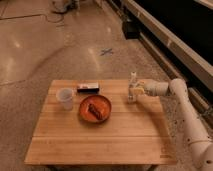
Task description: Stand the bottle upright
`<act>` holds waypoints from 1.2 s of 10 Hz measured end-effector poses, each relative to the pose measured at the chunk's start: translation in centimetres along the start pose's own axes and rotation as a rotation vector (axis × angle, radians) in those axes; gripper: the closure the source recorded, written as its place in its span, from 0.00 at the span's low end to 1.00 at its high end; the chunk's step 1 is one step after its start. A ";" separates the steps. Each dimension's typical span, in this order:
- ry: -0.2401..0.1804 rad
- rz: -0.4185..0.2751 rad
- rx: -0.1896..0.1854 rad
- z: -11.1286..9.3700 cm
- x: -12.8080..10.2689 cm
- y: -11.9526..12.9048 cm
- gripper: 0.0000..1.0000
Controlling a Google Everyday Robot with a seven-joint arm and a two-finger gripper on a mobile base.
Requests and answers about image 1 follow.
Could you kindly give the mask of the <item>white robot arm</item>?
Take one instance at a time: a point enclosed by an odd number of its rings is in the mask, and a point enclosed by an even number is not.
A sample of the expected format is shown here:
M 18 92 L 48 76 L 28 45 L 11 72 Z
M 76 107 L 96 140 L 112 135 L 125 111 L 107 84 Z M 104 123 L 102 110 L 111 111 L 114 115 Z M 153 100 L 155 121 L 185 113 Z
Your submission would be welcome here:
M 183 79 L 176 78 L 170 82 L 131 80 L 128 92 L 131 98 L 143 94 L 174 97 L 181 109 L 187 145 L 194 166 L 200 171 L 213 171 L 213 139 L 193 107 Z

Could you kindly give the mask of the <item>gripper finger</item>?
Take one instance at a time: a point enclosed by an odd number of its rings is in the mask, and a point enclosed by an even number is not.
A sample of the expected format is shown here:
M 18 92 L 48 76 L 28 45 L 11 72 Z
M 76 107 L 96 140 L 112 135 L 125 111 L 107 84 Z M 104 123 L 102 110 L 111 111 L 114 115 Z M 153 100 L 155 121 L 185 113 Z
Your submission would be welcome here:
M 136 83 L 136 84 L 130 84 L 130 88 L 135 88 L 135 87 L 138 87 L 140 84 L 139 83 Z
M 143 88 L 131 88 L 130 89 L 130 92 L 133 94 L 133 95 L 142 95 L 142 94 L 145 94 L 145 91 Z

